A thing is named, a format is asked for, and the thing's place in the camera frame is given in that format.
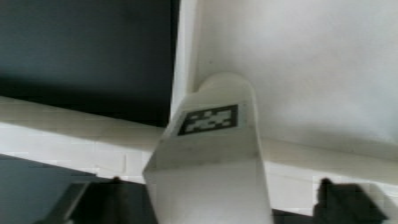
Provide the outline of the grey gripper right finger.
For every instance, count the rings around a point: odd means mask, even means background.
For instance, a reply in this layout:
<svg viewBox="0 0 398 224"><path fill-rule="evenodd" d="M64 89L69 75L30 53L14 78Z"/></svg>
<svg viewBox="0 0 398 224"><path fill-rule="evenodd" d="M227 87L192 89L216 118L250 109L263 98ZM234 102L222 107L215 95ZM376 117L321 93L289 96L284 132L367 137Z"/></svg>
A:
<svg viewBox="0 0 398 224"><path fill-rule="evenodd" d="M398 205L373 183L321 179L312 224L398 224Z"/></svg>

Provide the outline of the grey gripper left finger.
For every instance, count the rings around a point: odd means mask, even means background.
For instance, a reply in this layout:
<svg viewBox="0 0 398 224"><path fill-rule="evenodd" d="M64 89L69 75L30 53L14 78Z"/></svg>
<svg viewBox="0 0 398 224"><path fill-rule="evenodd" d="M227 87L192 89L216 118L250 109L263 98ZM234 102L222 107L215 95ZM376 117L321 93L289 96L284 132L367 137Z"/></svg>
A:
<svg viewBox="0 0 398 224"><path fill-rule="evenodd" d="M33 224L156 224L145 185L119 178L72 183Z"/></svg>

